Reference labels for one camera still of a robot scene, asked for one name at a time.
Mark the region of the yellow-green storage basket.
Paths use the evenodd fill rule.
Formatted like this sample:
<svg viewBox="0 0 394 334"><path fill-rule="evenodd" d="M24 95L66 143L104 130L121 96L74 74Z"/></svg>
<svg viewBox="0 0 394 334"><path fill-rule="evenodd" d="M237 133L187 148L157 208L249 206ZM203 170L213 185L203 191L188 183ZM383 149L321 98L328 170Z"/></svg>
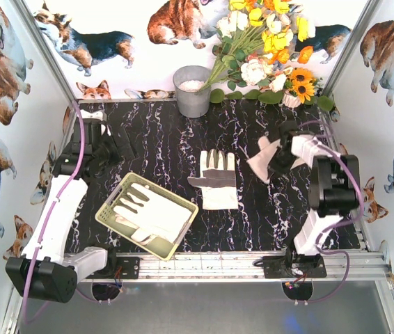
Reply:
<svg viewBox="0 0 394 334"><path fill-rule="evenodd" d="M139 248L169 261L197 213L197 205L130 172L98 209L95 220Z"/></svg>

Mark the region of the white green work glove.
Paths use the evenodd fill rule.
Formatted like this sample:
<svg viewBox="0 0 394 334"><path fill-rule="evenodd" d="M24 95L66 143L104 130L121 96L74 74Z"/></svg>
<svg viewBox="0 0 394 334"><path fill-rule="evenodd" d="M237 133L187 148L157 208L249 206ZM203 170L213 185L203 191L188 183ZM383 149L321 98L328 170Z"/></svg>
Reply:
<svg viewBox="0 0 394 334"><path fill-rule="evenodd" d="M122 216L117 215L116 222L121 226L120 234L126 239L131 239L138 245L147 246L153 240L158 238L156 234L139 227L137 224Z"/></svg>

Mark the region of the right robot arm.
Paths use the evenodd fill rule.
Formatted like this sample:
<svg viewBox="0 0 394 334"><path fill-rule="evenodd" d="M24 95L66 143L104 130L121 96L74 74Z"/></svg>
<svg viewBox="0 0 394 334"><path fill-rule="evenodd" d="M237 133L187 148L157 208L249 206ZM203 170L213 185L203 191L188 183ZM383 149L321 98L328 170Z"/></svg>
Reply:
<svg viewBox="0 0 394 334"><path fill-rule="evenodd" d="M330 231L347 225L345 218L363 204L358 158L332 150L312 132L300 129L295 121L283 122L278 133L280 140L267 165L267 177L289 173L297 159L310 168L310 211L293 244L297 254L315 256Z"/></svg>

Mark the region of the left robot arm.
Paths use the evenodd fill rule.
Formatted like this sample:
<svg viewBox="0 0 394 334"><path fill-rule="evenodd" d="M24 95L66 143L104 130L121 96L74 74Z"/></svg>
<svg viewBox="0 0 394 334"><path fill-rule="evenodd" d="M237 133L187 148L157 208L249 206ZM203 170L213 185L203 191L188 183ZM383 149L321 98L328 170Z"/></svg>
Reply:
<svg viewBox="0 0 394 334"><path fill-rule="evenodd" d="M65 254L65 244L92 179L133 157L128 137L114 136L106 121L75 121L70 141L54 164L35 232L20 255L6 262L6 273L21 297L67 303L83 279L109 278L122 269L122 260L109 244L94 241L73 255Z"/></svg>

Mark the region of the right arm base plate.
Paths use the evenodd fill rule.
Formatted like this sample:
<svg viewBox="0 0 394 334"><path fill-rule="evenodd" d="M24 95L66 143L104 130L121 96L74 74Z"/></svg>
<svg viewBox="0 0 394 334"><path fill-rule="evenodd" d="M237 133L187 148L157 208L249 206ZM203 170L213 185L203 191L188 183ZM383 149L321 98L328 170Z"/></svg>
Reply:
<svg viewBox="0 0 394 334"><path fill-rule="evenodd" d="M325 278L324 259L320 254L302 255L288 248L284 255L263 256L253 262L262 268L265 278Z"/></svg>

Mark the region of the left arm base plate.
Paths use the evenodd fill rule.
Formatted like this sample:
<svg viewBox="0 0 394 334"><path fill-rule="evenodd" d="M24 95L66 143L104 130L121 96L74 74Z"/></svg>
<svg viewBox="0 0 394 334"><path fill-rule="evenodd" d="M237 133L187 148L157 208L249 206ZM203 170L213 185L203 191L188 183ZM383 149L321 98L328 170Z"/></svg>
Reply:
<svg viewBox="0 0 394 334"><path fill-rule="evenodd" d="M140 257L116 256L108 259L107 265L103 269L86 278L136 280L139 277L140 261Z"/></svg>

